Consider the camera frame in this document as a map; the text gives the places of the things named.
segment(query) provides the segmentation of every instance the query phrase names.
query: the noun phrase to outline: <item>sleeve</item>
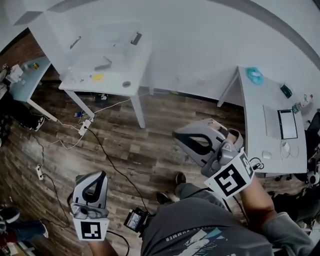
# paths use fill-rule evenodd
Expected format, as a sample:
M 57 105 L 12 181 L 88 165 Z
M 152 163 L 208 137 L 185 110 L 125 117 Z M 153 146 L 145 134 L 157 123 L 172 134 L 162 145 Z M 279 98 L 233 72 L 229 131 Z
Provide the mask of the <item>sleeve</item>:
M 310 237 L 286 212 L 267 220 L 262 234 L 276 247 L 286 249 L 289 256 L 308 256 L 314 248 Z

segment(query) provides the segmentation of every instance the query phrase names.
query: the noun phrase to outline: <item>light blue table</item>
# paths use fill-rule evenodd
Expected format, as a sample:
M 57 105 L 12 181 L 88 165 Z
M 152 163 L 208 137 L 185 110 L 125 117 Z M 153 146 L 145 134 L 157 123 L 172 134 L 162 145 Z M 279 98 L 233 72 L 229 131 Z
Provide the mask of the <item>light blue table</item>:
M 34 63 L 39 65 L 38 69 L 34 68 Z M 28 70 L 25 70 L 25 64 L 27 64 L 29 67 Z M 47 57 L 40 57 L 23 63 L 20 66 L 23 70 L 21 80 L 11 84 L 10 93 L 16 101 L 29 103 L 40 113 L 56 122 L 57 118 L 31 100 L 32 94 L 34 93 L 36 87 L 40 83 L 41 78 L 44 76 L 50 65 L 51 62 Z

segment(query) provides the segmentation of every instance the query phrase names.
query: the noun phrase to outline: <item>gray t-shirt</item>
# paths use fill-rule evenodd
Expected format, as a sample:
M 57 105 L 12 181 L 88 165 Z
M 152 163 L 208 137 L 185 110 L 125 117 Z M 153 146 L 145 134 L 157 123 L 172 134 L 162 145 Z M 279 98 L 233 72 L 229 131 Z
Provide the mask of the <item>gray t-shirt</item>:
M 227 210 L 204 199 L 187 198 L 164 206 L 143 233 L 142 256 L 272 256 L 272 244 L 289 256 L 308 256 L 313 243 L 282 212 L 262 227 L 245 228 Z

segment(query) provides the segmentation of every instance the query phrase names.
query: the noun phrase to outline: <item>computer mouse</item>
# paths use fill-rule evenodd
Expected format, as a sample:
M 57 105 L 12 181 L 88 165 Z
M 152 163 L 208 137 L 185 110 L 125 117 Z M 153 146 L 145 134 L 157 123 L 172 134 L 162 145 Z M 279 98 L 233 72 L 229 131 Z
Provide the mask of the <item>computer mouse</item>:
M 272 158 L 272 154 L 269 151 L 264 150 L 264 151 L 262 151 L 262 157 L 264 159 L 271 159 Z

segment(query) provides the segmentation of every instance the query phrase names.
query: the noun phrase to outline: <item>person's leg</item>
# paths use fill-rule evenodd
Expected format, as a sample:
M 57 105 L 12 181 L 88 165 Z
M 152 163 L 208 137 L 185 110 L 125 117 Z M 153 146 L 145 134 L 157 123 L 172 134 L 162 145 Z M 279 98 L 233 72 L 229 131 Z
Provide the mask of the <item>person's leg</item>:
M 181 173 L 181 172 L 177 174 L 177 177 L 178 177 L 178 175 L 184 176 L 183 173 Z M 183 180 L 183 181 L 179 182 L 179 179 L 178 179 L 178 181 L 176 179 L 177 187 L 175 188 L 175 195 L 178 198 L 180 198 L 180 200 L 188 198 L 191 194 L 193 194 L 201 189 L 200 187 L 197 187 L 191 183 L 187 183 L 185 177 L 184 177 L 184 179 L 180 178 L 180 180 Z M 206 190 L 195 193 L 194 195 L 192 195 L 190 197 L 191 198 L 201 198 L 201 199 L 207 200 L 210 203 L 215 204 L 219 207 L 225 208 L 225 206 L 223 205 L 223 203 L 219 199 L 217 199 L 213 194 L 211 194 L 209 191 L 206 191 Z
M 45 226 L 40 220 L 13 222 L 7 225 L 7 230 L 14 233 L 17 241 L 28 241 L 35 236 L 42 236 L 46 233 Z
M 33 115 L 21 102 L 14 100 L 8 91 L 1 99 L 1 106 L 3 107 L 5 114 L 13 117 L 21 125 L 34 130 L 39 126 L 39 117 Z

